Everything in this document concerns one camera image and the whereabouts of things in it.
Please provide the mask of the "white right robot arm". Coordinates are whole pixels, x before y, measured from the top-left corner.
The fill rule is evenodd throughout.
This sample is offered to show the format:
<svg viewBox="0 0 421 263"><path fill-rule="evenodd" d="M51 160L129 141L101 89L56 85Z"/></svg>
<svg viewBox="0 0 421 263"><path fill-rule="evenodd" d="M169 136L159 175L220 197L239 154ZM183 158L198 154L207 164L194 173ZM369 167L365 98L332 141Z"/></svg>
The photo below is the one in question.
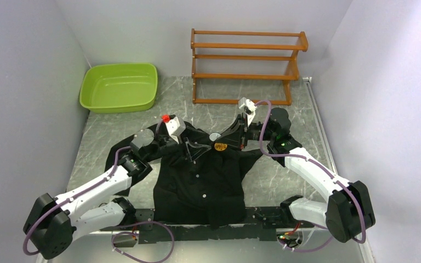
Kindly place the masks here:
<svg viewBox="0 0 421 263"><path fill-rule="evenodd" d="M376 223L367 186L351 182L317 161L291 135L287 110L274 107L264 122L253 123L255 106L243 106L243 113L222 133L213 133L210 140L219 150L222 146L243 149L249 140L259 143L261 152L282 167L295 172L323 198L312 201L295 195L279 206L278 220L285 227L308 222L329 231L337 241L366 241L366 231Z"/></svg>

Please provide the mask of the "black button shirt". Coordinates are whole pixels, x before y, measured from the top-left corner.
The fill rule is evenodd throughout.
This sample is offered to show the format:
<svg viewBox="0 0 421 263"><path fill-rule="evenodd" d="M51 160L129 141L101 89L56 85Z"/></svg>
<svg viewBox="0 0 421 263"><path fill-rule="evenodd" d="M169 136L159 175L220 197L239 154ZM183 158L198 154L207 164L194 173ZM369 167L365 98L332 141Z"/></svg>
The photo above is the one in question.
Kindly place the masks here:
<svg viewBox="0 0 421 263"><path fill-rule="evenodd" d="M156 220L216 229L246 218L242 181L262 156L260 150L211 149L190 162L179 153L160 156L149 148L147 161L161 160L153 188Z"/></svg>

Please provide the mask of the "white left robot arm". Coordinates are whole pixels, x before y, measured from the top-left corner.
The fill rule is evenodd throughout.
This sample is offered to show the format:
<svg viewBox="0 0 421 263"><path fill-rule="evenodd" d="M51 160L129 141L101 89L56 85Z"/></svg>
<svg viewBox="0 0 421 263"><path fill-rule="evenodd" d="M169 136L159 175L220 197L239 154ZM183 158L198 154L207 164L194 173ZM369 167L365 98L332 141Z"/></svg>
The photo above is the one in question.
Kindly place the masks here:
<svg viewBox="0 0 421 263"><path fill-rule="evenodd" d="M194 162L213 148L215 140L194 128L145 128L134 134L126 145L113 152L111 166L91 181L55 197L39 196L24 223L22 250L49 260L59 256L79 238L107 227L118 227L133 234L134 227L155 225L142 220L125 197L105 205L104 198L116 195L141 182L152 172L150 162L170 155Z"/></svg>

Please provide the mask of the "white round brooch back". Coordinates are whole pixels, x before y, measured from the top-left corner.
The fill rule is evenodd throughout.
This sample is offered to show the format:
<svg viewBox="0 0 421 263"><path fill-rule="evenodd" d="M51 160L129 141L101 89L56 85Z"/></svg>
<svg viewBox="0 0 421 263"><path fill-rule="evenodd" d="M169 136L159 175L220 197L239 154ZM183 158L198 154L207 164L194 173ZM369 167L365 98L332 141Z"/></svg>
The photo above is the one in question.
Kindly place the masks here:
<svg viewBox="0 0 421 263"><path fill-rule="evenodd" d="M216 141L218 138L220 138L221 137L221 134L219 134L219 133L211 133L210 135L209 135L209 139L211 140L211 141Z"/></svg>

